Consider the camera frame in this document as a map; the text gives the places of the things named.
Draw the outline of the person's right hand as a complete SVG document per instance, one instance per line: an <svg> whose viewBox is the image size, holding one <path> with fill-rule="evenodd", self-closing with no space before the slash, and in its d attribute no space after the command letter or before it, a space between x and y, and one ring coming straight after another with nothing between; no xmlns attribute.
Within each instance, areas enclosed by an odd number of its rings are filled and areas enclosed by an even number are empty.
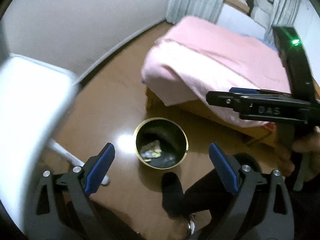
<svg viewBox="0 0 320 240"><path fill-rule="evenodd" d="M280 143L279 139L275 141L275 154L278 157L278 170L284 177L288 177L295 169L295 165L290 160L291 153L287 147ZM309 181L319 174L319 127L315 128L313 134L293 143L293 151L310 156L309 167L306 172L305 180Z"/></svg>

